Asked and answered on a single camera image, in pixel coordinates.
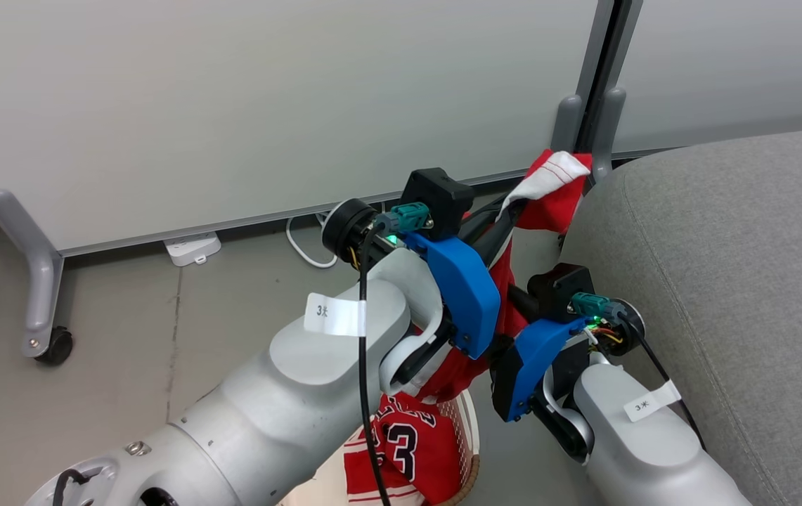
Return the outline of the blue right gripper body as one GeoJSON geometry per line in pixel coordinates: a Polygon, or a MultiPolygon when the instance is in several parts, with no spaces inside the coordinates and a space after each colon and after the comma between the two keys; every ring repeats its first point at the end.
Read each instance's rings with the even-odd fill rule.
{"type": "Polygon", "coordinates": [[[493,407],[504,422],[548,409],[572,391],[589,365],[589,320],[526,324],[493,367],[493,407]]]}

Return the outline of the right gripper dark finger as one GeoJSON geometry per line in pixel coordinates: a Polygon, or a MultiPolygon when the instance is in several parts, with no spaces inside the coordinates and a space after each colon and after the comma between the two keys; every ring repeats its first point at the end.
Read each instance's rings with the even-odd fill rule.
{"type": "Polygon", "coordinates": [[[536,321],[541,319],[540,304],[538,299],[530,295],[516,285],[507,286],[507,302],[522,315],[526,321],[536,321]]]}

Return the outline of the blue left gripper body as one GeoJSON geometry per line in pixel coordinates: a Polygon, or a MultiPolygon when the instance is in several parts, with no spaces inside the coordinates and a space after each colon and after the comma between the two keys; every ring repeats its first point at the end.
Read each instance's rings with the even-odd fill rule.
{"type": "Polygon", "coordinates": [[[477,360],[493,341],[501,297],[481,257],[458,238],[434,242],[411,233],[406,244],[381,239],[390,253],[381,261],[381,279],[400,289],[411,321],[421,329],[411,342],[399,342],[385,360],[407,356],[437,337],[444,317],[456,328],[456,346],[477,360]]]}

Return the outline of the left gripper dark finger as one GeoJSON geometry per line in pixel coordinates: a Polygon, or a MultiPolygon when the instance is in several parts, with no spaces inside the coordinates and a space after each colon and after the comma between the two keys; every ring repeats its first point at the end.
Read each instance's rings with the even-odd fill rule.
{"type": "Polygon", "coordinates": [[[504,210],[493,225],[475,241],[475,252],[481,257],[485,268],[490,269],[503,255],[516,224],[517,210],[504,210]]]}
{"type": "Polygon", "coordinates": [[[477,201],[466,215],[467,241],[508,241],[530,201],[518,197],[504,205],[505,200],[525,179],[506,179],[474,187],[477,201]]]}

